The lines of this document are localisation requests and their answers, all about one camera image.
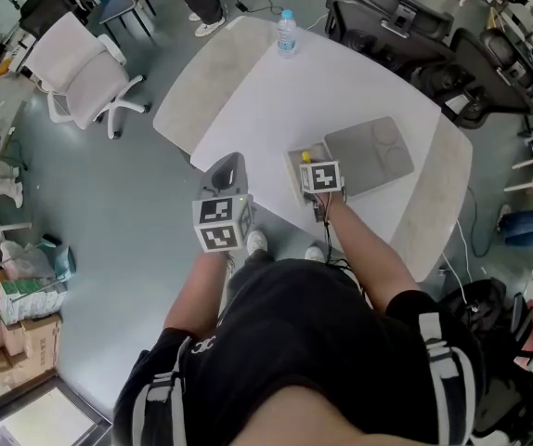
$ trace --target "backpack strap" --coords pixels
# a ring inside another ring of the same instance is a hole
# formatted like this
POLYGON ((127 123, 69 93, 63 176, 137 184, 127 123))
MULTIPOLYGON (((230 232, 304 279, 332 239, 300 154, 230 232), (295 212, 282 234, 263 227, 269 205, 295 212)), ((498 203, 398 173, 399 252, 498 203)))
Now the backpack strap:
POLYGON ((475 377, 469 358, 442 340, 438 312, 419 316, 437 408, 438 444, 465 444, 475 419, 475 377))
POLYGON ((182 402, 184 379, 180 373, 180 358, 186 351, 189 343, 190 337, 187 337, 180 344, 172 371, 165 374, 156 374, 153 377, 153 381, 145 385, 136 397, 132 421, 133 446, 186 446, 186 427, 184 423, 184 405, 182 402), (148 403, 166 403, 167 401, 170 401, 172 423, 171 425, 163 424, 163 426, 171 426, 171 445, 164 441, 162 441, 161 445, 143 444, 145 414, 148 403))

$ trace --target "black shirt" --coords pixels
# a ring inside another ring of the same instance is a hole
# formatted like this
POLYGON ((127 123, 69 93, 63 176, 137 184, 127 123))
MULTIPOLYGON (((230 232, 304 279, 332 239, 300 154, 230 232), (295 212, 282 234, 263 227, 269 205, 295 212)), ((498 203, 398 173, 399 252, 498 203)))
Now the black shirt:
MULTIPOLYGON (((424 312, 440 312, 443 338, 471 360, 478 401, 478 345, 429 295, 402 293, 380 315, 338 269, 300 260, 260 269, 213 335, 182 358, 188 444, 229 444, 267 398, 291 385, 314 389, 365 433, 437 442, 436 397, 418 327, 424 312)), ((137 394, 171 370, 187 335, 166 329, 141 353, 116 403, 115 444, 130 444, 137 394)))

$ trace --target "white office chair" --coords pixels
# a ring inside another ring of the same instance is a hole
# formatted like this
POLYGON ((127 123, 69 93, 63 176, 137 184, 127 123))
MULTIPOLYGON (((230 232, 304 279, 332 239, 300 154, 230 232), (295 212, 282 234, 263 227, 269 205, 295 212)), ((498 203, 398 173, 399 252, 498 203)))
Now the white office chair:
POLYGON ((137 76, 129 81, 125 63, 126 58, 107 35, 96 38, 72 13, 67 13, 37 42, 25 66, 42 80, 52 121, 74 121, 79 128, 87 129, 107 111, 108 137, 118 138, 120 132, 114 126, 118 108, 141 113, 150 110, 150 104, 123 100, 133 85, 145 80, 137 76), (68 114, 58 112, 55 95, 66 97, 68 114))

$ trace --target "desk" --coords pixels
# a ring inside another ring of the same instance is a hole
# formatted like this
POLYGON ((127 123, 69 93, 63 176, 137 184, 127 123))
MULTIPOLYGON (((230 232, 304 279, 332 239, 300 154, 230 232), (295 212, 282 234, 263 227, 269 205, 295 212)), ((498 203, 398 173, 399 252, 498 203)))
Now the desk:
MULTIPOLYGON (((322 239, 311 208, 301 209, 293 196, 283 153, 334 130, 392 116, 415 171, 349 204, 422 281, 461 210, 471 143, 432 101, 370 59, 300 31, 298 54, 284 60, 275 39, 274 23, 232 21, 180 74, 153 126, 191 153, 201 170, 241 152, 256 202, 322 239)), ((339 247, 334 237, 333 243, 339 247)))

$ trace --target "gray tray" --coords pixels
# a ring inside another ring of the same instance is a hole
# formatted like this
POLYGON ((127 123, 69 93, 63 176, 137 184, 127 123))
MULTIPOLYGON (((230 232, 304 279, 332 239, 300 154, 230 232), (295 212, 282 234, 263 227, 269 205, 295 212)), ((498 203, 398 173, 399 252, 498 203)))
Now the gray tray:
POLYGON ((324 145, 331 159, 339 161, 349 197, 404 177, 415 168, 409 149, 391 117, 327 134, 324 145))

